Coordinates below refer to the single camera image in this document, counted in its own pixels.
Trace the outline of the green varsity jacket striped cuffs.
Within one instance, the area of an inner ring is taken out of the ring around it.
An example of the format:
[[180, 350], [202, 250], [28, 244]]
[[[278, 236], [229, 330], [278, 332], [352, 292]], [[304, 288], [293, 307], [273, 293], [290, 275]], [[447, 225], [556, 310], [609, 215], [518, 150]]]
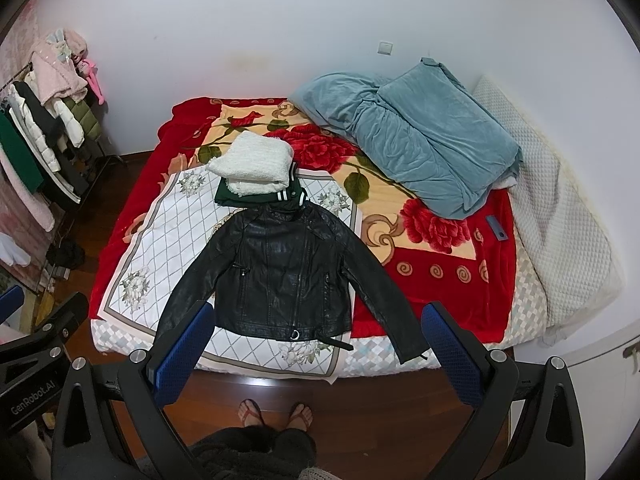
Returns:
[[226, 179], [222, 179], [215, 194], [215, 203], [220, 206], [236, 208], [256, 208], [262, 205], [276, 206], [281, 209], [297, 209], [308, 198], [306, 190], [297, 177], [295, 164], [290, 169], [290, 183], [278, 192], [239, 196], [228, 187]]

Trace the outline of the dark fuzzy trousers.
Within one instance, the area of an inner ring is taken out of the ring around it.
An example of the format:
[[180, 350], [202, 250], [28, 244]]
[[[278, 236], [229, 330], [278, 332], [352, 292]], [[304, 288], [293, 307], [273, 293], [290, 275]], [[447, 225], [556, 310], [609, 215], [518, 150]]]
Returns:
[[314, 439], [270, 426], [219, 430], [191, 446], [205, 479], [297, 479], [317, 463]]

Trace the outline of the clothes rack with hanging garments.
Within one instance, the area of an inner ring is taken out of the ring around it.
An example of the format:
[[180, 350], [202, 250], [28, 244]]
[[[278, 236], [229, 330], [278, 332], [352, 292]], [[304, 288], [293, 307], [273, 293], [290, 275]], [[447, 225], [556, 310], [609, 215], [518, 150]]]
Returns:
[[98, 69], [78, 32], [30, 42], [1, 76], [1, 269], [32, 292], [81, 263], [68, 233], [114, 156]]

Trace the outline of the foot in sandal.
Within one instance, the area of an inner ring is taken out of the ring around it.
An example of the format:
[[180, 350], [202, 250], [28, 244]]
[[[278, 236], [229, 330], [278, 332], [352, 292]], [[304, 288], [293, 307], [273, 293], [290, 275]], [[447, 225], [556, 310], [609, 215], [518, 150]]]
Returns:
[[262, 427], [265, 425], [262, 410], [252, 399], [245, 399], [240, 403], [238, 417], [242, 427]]
[[312, 414], [311, 408], [303, 402], [297, 402], [292, 406], [290, 414], [288, 415], [286, 429], [297, 429], [308, 432], [313, 421], [314, 415]]

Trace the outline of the small blue rectangular object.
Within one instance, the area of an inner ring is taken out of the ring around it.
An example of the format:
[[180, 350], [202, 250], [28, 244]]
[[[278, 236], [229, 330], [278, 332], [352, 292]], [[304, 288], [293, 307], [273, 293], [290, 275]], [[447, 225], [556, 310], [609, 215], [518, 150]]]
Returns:
[[488, 226], [491, 228], [491, 231], [494, 233], [495, 238], [499, 242], [505, 242], [506, 240], [509, 239], [508, 233], [506, 232], [505, 229], [503, 229], [503, 226], [501, 225], [501, 223], [498, 221], [496, 217], [487, 216], [486, 221], [488, 223]]

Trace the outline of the white quilted mattress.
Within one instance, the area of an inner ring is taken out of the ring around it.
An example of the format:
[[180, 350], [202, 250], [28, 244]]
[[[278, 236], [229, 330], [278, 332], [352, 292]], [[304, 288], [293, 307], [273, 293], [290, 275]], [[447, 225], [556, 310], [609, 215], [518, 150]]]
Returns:
[[[480, 78], [473, 94], [521, 145], [524, 156], [518, 180], [505, 190], [518, 266], [513, 310], [503, 340], [485, 344], [491, 349], [527, 341], [554, 344], [620, 294], [623, 270], [604, 225], [548, 139], [491, 79]], [[363, 215], [341, 185], [321, 170], [304, 169], [299, 179], [313, 203], [361, 238]]]

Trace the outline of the white diamond-pattern floral sheet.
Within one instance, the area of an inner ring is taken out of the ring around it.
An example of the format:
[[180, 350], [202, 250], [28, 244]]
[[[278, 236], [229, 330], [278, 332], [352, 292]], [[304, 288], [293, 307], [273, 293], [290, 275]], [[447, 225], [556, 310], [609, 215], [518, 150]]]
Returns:
[[[244, 276], [254, 270], [238, 253], [242, 230], [238, 208], [216, 203], [220, 177], [200, 167], [170, 176], [131, 235], [106, 286], [99, 314], [90, 324], [96, 348], [128, 354], [148, 350], [171, 294], [182, 278], [194, 291], [211, 292], [209, 278], [224, 272]], [[344, 365], [338, 344], [247, 337], [214, 329], [198, 367], [210, 372], [259, 379], [299, 378], [335, 382]]]

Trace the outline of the red floral blanket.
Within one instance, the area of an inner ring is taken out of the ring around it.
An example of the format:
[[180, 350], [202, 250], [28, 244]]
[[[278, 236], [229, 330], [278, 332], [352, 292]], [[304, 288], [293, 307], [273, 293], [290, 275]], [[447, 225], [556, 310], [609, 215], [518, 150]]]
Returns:
[[[300, 168], [325, 171], [344, 188], [363, 215], [362, 240], [413, 310], [439, 301], [480, 341], [503, 340], [518, 270], [508, 193], [491, 192], [480, 211], [465, 220], [439, 218], [413, 192], [385, 177], [359, 148], [313, 125], [283, 98], [196, 98], [174, 106], [101, 252], [90, 296], [92, 318], [131, 235], [168, 178], [225, 151], [241, 128], [288, 142]], [[495, 238], [487, 216], [498, 219], [508, 240]]]

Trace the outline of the white wall switch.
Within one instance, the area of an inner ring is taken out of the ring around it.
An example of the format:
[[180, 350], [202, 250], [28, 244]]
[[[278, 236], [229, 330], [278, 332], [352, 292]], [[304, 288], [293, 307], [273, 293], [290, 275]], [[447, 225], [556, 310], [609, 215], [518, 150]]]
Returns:
[[391, 42], [381, 41], [378, 44], [378, 54], [391, 55], [393, 53], [394, 45]]

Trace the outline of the black leather jacket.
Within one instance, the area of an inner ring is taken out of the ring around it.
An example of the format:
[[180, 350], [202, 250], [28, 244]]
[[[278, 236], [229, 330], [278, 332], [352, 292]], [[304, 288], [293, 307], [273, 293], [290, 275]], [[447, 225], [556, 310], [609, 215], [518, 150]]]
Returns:
[[224, 330], [264, 339], [318, 340], [345, 350], [357, 295], [390, 338], [400, 362], [422, 356], [430, 346], [400, 288], [366, 244], [335, 214], [306, 202], [297, 209], [260, 206], [234, 215], [242, 230], [238, 253], [254, 270], [209, 278], [211, 292], [194, 291], [182, 278], [158, 323], [168, 332], [194, 304], [211, 299], [216, 324]]

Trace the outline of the left foot in sandal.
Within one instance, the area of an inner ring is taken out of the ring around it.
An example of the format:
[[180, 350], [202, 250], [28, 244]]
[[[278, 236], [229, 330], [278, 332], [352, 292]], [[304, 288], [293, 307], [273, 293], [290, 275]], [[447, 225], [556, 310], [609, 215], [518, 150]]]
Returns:
[[240, 403], [238, 417], [242, 427], [262, 427], [265, 425], [262, 410], [252, 399], [245, 399]]

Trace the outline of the white fluffy folded garment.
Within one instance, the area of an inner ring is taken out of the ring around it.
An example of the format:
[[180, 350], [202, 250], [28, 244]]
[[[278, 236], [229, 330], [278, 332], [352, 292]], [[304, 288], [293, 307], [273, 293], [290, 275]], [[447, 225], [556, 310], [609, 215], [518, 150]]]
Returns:
[[288, 187], [293, 158], [293, 149], [285, 141], [244, 131], [206, 168], [226, 180], [237, 196], [264, 195]]

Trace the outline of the right foot in sandal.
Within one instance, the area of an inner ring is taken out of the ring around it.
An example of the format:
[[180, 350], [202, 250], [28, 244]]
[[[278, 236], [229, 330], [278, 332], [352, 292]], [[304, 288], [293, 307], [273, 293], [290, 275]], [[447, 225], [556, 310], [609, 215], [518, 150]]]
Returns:
[[311, 408], [303, 402], [297, 402], [292, 406], [290, 414], [288, 415], [286, 429], [297, 429], [308, 432], [313, 421], [314, 415], [312, 414]]

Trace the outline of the blue-grey folded duvet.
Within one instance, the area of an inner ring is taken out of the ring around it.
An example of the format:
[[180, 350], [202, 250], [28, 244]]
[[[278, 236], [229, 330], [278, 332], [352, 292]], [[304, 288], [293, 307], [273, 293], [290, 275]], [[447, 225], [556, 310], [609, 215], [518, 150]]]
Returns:
[[385, 177], [439, 217], [463, 220], [520, 173], [522, 150], [465, 86], [432, 58], [397, 78], [336, 72], [291, 102], [315, 125], [356, 144]]

